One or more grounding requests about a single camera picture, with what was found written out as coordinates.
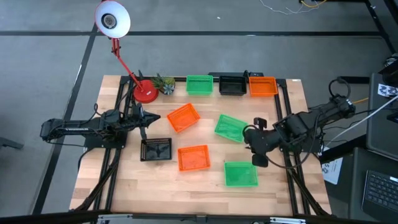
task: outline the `white cable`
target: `white cable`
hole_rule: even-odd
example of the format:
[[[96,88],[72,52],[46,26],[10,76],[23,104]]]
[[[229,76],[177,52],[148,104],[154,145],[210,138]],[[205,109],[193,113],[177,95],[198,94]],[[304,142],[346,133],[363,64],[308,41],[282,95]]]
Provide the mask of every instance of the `white cable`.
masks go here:
[[[267,5],[265,5],[265,4],[263,3],[262,0],[260,0],[260,2],[261,2],[261,4],[262,4],[264,7],[266,7],[266,8],[268,8],[268,9],[272,10],[273,12],[279,12],[279,13],[285,14],[285,15],[287,15],[287,16],[288,16],[288,15],[291,15],[291,14],[299,14],[299,13],[304,13],[304,12],[310,12],[311,10],[314,10],[314,9],[319,9],[318,2],[315,1],[315,3],[317,4],[317,7],[311,8],[310,10],[301,11],[301,12],[300,12],[300,10],[301,10],[301,9],[303,8],[303,6],[304,6],[303,4],[301,4],[300,9],[298,9],[296,12],[294,12],[294,11],[292,11],[291,9],[285,7],[285,9],[287,9],[287,10],[290,11],[290,13],[286,13],[286,12],[282,12],[282,11],[279,11],[279,10],[274,10],[273,8],[271,8],[271,7],[267,6]]]
[[[341,135],[343,135],[344,133],[346,133],[347,131],[357,127],[359,124],[361,124],[363,121],[366,121],[367,119],[369,119],[371,116],[375,115],[377,112],[379,112],[380,110],[382,110],[383,108],[385,108],[387,105],[389,105],[391,102],[393,102],[394,100],[398,99],[398,96],[394,97],[392,100],[388,101],[387,103],[385,103],[384,105],[382,105],[379,109],[377,109],[375,112],[369,114],[369,116],[365,117],[364,119],[362,119],[362,121],[356,123],[354,126],[344,130],[342,133],[336,135],[336,137],[334,137],[332,140],[330,140],[330,142],[328,144],[326,144],[325,147],[327,147],[333,140],[335,140],[336,138],[340,137]]]

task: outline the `succulent plant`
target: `succulent plant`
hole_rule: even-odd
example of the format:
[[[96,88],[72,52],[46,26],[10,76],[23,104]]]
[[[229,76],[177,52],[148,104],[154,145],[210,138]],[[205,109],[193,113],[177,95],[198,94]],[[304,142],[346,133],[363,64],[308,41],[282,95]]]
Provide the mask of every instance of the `succulent plant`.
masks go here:
[[[152,78],[154,87],[166,95],[170,95],[174,91],[175,79],[173,77],[161,77],[156,73],[156,77]]]
[[[173,85],[165,84],[163,86],[163,89],[164,89],[164,94],[171,95],[174,91],[174,84]]]

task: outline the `wooden table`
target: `wooden table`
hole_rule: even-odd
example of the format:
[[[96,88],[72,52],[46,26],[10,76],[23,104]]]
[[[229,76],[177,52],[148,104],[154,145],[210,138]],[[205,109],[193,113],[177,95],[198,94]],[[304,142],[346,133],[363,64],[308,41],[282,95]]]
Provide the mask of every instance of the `wooden table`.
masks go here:
[[[120,76],[105,75],[99,91],[99,112],[112,109],[118,93]],[[291,108],[294,113],[307,110],[300,80],[286,80]],[[279,91],[285,116],[282,91]],[[177,134],[166,115],[185,103],[193,103],[201,116],[197,124]],[[250,94],[221,96],[218,83],[214,83],[211,96],[188,96],[185,82],[176,82],[171,96],[159,93],[152,103],[143,105],[148,112],[161,115],[147,129],[148,138],[172,138],[172,160],[140,162],[141,136],[135,129],[129,133],[122,150],[112,212],[122,213],[206,213],[212,215],[291,215],[287,176],[284,169],[269,165],[257,168],[259,186],[230,188],[224,183],[224,162],[251,161],[252,153],[244,143],[236,143],[214,133],[220,114],[227,114],[252,124],[254,117],[268,121],[269,127],[277,121],[274,97],[251,98]],[[177,149],[207,144],[211,167],[208,170],[178,171]],[[283,164],[279,150],[267,154],[273,161]],[[94,149],[82,160],[70,208],[79,206],[98,182],[104,149]],[[330,211],[325,183],[318,160],[311,155],[303,164],[305,183],[324,210]],[[107,186],[100,208],[104,208]],[[302,210],[297,186],[298,208]]]

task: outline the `black plastic basket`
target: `black plastic basket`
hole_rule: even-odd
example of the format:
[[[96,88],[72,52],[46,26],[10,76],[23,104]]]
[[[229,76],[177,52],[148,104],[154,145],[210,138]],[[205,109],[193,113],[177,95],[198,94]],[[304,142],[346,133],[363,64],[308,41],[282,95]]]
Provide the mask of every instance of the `black plastic basket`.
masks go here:
[[[230,96],[243,96],[246,94],[245,77],[220,76],[220,94]]]
[[[172,159],[172,139],[141,140],[141,161],[159,161]]]

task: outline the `laptop keyboard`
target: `laptop keyboard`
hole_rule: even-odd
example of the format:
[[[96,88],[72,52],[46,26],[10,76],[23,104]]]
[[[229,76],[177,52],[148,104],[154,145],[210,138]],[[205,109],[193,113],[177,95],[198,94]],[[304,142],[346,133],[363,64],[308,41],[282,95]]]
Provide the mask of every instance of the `laptop keyboard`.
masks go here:
[[[365,200],[398,212],[398,179],[369,170],[366,180]]]

